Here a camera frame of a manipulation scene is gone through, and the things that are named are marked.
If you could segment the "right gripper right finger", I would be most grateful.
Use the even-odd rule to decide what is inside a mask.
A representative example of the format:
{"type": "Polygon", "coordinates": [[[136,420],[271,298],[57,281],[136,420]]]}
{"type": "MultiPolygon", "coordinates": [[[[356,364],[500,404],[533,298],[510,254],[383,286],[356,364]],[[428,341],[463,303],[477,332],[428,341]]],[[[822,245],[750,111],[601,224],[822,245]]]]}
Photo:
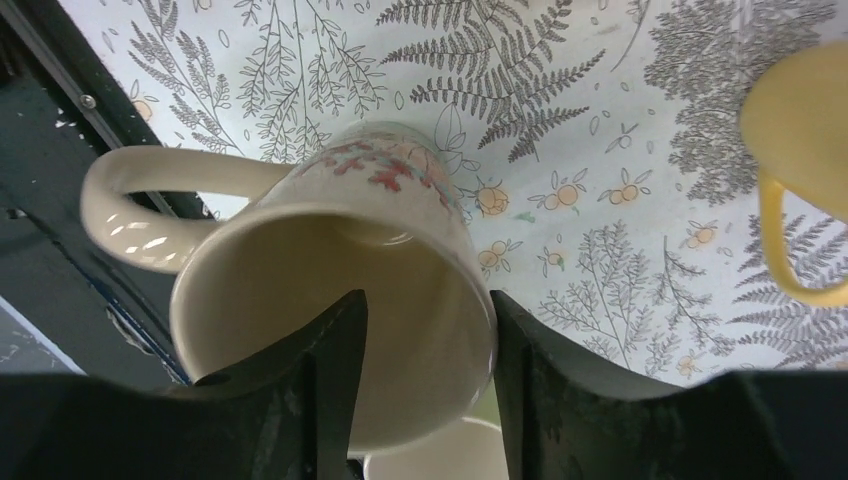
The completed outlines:
{"type": "Polygon", "coordinates": [[[730,370],[689,388],[609,361],[491,294],[512,479],[843,479],[843,371],[730,370]]]}

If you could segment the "cream floral mug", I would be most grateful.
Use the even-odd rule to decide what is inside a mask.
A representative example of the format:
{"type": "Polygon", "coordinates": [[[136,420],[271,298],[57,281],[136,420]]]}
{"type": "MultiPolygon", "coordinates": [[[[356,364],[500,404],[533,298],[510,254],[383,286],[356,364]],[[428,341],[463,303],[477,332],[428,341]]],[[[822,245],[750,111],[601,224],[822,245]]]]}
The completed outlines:
{"type": "Polygon", "coordinates": [[[442,153],[410,127],[364,122],[297,164],[122,147],[90,166],[80,216],[112,257],[175,276],[169,330],[194,380],[363,291],[350,453],[441,429],[490,382],[492,300],[442,153]]]}

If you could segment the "light green mug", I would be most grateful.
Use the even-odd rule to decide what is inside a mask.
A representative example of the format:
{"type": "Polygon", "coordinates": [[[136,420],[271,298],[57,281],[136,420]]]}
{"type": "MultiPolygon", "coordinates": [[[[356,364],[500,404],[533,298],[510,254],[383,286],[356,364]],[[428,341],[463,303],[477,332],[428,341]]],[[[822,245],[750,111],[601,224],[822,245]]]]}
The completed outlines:
{"type": "Polygon", "coordinates": [[[464,417],[398,451],[369,455],[363,477],[370,480],[507,480],[501,427],[464,417]]]}

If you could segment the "yellow mug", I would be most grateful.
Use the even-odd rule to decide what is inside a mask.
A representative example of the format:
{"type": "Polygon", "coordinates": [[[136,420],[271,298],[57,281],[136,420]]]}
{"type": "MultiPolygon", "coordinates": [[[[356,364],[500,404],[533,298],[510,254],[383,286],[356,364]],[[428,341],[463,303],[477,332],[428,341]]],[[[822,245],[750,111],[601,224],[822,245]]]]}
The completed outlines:
{"type": "Polygon", "coordinates": [[[783,196],[790,192],[847,219],[847,43],[804,49],[776,62],[753,84],[739,131],[755,160],[761,244],[778,287],[816,307],[847,303],[847,284],[803,286],[784,240],[783,196]]]}

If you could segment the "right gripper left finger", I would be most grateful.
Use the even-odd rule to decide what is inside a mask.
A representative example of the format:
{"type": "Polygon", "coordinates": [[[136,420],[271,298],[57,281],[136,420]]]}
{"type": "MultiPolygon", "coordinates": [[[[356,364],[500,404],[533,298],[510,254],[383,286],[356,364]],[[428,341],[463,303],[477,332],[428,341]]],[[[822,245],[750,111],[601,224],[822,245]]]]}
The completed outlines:
{"type": "Polygon", "coordinates": [[[348,454],[368,305],[353,290],[304,327],[190,386],[1,379],[5,479],[359,479],[348,454]]]}

